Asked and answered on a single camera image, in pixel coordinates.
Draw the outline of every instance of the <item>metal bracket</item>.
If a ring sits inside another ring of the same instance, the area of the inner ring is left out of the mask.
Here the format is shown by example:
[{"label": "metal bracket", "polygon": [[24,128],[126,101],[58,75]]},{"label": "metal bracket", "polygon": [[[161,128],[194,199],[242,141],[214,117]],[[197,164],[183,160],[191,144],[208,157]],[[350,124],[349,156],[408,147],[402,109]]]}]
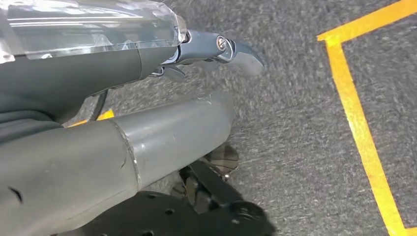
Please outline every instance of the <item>metal bracket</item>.
[{"label": "metal bracket", "polygon": [[161,65],[191,64],[197,61],[236,65],[246,75],[259,75],[264,63],[248,45],[226,39],[221,34],[188,30],[187,40]]}]

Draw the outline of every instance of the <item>yellow tape line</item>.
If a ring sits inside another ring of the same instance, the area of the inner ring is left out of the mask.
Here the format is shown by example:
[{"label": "yellow tape line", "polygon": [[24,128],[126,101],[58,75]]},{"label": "yellow tape line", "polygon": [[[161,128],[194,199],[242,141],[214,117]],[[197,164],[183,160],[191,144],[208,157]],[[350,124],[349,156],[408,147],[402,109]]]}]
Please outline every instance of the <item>yellow tape line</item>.
[{"label": "yellow tape line", "polygon": [[327,50],[334,82],[382,219],[389,235],[406,235],[400,213],[389,189],[368,123],[366,122],[342,46],[340,44],[338,46],[329,46],[327,44]]},{"label": "yellow tape line", "polygon": [[[104,119],[109,119],[109,118],[113,118],[113,117],[115,117],[115,114],[113,113],[113,111],[112,110],[108,110],[105,113],[101,114],[97,118],[97,120],[104,120]],[[77,122],[75,124],[72,124],[72,125],[70,125],[68,127],[77,126],[77,125],[85,124],[85,123],[87,123],[87,121],[86,120],[83,120],[83,121]]]},{"label": "yellow tape line", "polygon": [[326,40],[330,45],[340,44],[353,38],[386,26],[417,12],[417,0],[401,0],[383,7],[366,16],[334,28],[317,36],[319,41]]},{"label": "yellow tape line", "polygon": [[390,236],[417,236],[405,229],[363,113],[342,43],[417,12],[417,0],[401,0],[317,37],[325,40],[330,67],[375,201]]}]

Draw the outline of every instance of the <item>bolt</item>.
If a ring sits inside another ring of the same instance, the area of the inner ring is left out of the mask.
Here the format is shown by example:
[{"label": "bolt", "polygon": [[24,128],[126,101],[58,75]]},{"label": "bolt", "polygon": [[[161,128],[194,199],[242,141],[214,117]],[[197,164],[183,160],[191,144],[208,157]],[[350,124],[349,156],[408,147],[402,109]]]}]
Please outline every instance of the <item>bolt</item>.
[{"label": "bolt", "polygon": [[226,49],[226,39],[223,36],[217,37],[217,47],[221,51],[224,51]]}]

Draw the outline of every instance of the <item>black cable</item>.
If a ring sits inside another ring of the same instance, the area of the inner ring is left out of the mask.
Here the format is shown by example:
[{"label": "black cable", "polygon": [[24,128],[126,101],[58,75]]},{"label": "black cable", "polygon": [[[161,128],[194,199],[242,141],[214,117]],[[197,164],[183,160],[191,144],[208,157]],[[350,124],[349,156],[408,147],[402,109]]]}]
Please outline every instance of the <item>black cable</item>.
[{"label": "black cable", "polygon": [[97,103],[94,107],[92,114],[87,118],[87,122],[97,120],[103,110],[104,103],[106,102],[108,90],[103,91],[98,96]]}]

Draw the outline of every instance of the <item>plastic cover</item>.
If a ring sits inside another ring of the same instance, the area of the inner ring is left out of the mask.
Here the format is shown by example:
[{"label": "plastic cover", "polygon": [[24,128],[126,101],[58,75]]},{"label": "plastic cover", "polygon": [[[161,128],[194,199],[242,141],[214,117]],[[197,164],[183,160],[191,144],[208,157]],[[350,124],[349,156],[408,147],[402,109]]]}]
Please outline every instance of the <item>plastic cover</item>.
[{"label": "plastic cover", "polygon": [[0,64],[126,49],[172,47],[184,20],[149,0],[0,0]]}]

